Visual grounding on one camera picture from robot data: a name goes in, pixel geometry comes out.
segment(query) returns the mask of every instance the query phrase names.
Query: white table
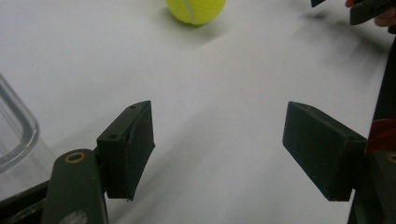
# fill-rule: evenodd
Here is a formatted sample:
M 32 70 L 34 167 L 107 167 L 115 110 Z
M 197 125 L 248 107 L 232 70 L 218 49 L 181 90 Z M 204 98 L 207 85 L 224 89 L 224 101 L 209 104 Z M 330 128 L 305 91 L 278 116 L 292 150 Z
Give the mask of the white table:
M 107 201 L 110 223 L 344 224 L 350 204 L 281 144 L 288 101 L 368 135 L 393 36 L 349 27 L 343 4 L 230 0 L 191 27 L 162 0 L 2 0 L 0 71 L 40 124 L 45 169 L 151 100 L 157 146 L 134 201 Z

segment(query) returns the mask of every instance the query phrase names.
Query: tennis ball seam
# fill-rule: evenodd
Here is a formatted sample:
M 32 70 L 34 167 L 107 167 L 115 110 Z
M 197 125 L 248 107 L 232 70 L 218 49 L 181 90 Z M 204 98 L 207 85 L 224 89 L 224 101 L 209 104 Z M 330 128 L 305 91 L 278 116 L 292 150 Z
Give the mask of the tennis ball seam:
M 190 4 L 189 0 L 183 0 L 183 2 L 184 2 L 184 5 L 186 5 L 187 10 L 189 11 L 190 23 L 194 23 L 195 22 L 194 12 L 192 11 L 191 4 Z

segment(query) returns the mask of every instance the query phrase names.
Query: tennis ball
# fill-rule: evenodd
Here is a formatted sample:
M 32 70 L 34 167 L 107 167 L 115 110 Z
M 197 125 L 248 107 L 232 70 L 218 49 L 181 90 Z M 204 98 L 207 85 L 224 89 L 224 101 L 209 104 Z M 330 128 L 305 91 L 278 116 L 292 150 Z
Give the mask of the tennis ball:
M 180 21 L 202 25 L 215 19 L 226 0 L 166 0 L 171 13 Z

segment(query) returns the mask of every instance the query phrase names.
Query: yellow tennis ball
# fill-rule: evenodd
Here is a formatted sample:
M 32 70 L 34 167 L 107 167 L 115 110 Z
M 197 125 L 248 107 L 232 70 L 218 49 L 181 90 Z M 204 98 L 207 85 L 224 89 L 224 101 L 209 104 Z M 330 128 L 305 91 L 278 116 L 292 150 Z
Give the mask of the yellow tennis ball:
M 202 25 L 215 19 L 226 0 L 166 0 L 171 13 L 180 21 Z

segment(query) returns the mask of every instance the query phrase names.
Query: black object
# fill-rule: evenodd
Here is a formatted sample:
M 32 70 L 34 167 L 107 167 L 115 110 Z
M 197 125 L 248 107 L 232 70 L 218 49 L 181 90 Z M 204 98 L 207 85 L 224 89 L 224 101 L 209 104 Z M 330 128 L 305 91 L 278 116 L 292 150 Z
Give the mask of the black object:
M 311 0 L 311 6 L 316 7 L 326 0 Z M 396 7 L 396 0 L 355 0 L 355 6 L 350 9 L 349 23 L 359 25 L 381 15 L 391 7 Z M 396 35 L 396 26 L 388 28 L 390 34 Z
M 348 224 L 396 223 L 396 151 L 364 154 L 366 140 L 310 105 L 290 102 L 283 144 L 329 201 L 349 201 Z
M 104 193 L 132 200 L 154 149 L 149 101 L 126 108 L 95 150 L 63 154 L 49 181 L 0 202 L 0 224 L 106 224 Z

